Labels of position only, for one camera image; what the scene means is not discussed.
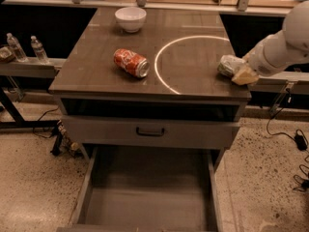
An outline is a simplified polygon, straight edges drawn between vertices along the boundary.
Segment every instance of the table top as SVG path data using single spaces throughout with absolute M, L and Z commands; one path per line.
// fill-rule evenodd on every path
M 217 12 L 145 9 L 137 33 L 117 24 L 119 8 L 99 8 L 60 70 L 50 92 L 185 100 L 248 101 L 246 86 L 217 71 L 222 55 L 234 51 Z M 118 68 L 113 54 L 126 48 L 145 56 L 143 79 Z

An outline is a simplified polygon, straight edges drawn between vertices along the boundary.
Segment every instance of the drawer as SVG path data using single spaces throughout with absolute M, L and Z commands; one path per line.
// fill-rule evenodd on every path
M 57 232 L 222 231 L 207 150 L 99 146 Z
M 64 116 L 70 138 L 79 143 L 199 149 L 230 148 L 237 122 L 148 120 Z

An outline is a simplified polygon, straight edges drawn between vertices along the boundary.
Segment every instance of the open drawer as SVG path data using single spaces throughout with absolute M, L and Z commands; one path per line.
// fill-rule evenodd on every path
M 71 227 L 57 232 L 221 231 L 209 153 L 96 148 Z

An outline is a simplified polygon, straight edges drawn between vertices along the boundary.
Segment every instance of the drawer handle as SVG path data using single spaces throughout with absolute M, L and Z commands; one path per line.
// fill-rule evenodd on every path
M 141 136 L 163 136 L 165 133 L 165 129 L 162 128 L 160 131 L 148 131 L 148 130 L 141 130 L 140 128 L 136 128 L 136 134 Z

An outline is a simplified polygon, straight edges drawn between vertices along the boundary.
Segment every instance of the sponge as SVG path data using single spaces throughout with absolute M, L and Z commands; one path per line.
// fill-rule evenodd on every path
M 237 85 L 244 85 L 257 82 L 259 76 L 249 67 L 247 63 L 243 64 L 234 74 L 232 81 Z

